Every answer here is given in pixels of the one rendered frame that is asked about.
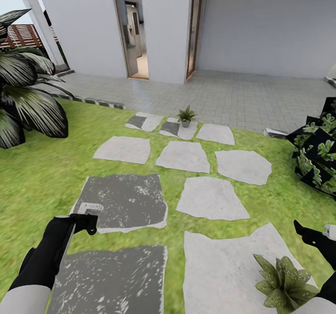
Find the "insectifuge atomizer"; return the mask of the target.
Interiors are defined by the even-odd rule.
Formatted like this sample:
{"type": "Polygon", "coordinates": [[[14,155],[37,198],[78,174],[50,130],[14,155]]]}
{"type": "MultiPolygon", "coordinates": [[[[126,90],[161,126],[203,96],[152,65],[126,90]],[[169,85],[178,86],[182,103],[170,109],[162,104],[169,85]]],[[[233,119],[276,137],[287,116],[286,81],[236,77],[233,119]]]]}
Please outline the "insectifuge atomizer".
{"type": "Polygon", "coordinates": [[[98,230],[95,228],[94,230],[87,230],[89,235],[94,235],[98,230]]]}

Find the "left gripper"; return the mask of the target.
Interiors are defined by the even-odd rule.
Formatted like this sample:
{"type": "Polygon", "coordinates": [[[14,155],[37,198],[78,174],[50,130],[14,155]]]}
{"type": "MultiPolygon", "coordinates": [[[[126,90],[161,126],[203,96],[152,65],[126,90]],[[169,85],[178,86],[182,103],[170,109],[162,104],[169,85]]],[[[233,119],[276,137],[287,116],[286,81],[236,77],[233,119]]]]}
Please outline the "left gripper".
{"type": "Polygon", "coordinates": [[[90,214],[81,215],[81,214],[75,214],[75,213],[73,213],[72,216],[77,216],[81,219],[82,225],[81,225],[80,231],[82,231],[83,229],[94,230],[96,228],[97,216],[93,216],[90,214]]]}

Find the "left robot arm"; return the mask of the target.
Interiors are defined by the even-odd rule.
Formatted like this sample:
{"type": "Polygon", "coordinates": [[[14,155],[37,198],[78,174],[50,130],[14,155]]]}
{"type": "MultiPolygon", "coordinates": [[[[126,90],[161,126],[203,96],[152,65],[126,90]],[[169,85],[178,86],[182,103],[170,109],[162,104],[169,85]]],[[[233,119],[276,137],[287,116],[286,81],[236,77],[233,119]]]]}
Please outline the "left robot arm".
{"type": "Polygon", "coordinates": [[[70,241],[78,231],[94,230],[101,204],[83,202],[77,214],[54,216],[37,248],[30,248],[8,292],[0,303],[0,314],[46,314],[56,275],[70,241]]]}

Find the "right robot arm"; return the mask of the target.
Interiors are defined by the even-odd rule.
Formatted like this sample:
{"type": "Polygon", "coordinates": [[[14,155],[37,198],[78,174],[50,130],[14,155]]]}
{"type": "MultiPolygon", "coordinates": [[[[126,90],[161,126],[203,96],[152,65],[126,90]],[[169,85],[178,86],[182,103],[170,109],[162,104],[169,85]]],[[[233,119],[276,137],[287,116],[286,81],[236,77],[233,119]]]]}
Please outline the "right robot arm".
{"type": "Polygon", "coordinates": [[[294,220],[294,227],[305,244],[319,249],[335,272],[325,281],[315,297],[290,314],[336,314],[336,226],[324,224],[327,232],[319,232],[302,227],[294,220]]]}

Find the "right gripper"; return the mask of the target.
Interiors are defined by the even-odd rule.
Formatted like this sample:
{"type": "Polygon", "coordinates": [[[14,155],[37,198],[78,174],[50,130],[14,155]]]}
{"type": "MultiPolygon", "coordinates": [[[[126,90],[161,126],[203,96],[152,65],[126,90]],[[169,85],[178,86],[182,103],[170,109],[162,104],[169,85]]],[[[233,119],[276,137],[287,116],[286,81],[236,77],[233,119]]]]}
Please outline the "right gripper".
{"type": "Polygon", "coordinates": [[[294,227],[302,237],[302,241],[305,244],[317,247],[325,258],[328,251],[336,249],[336,241],[328,239],[321,232],[302,227],[296,220],[294,220],[294,227]]]}

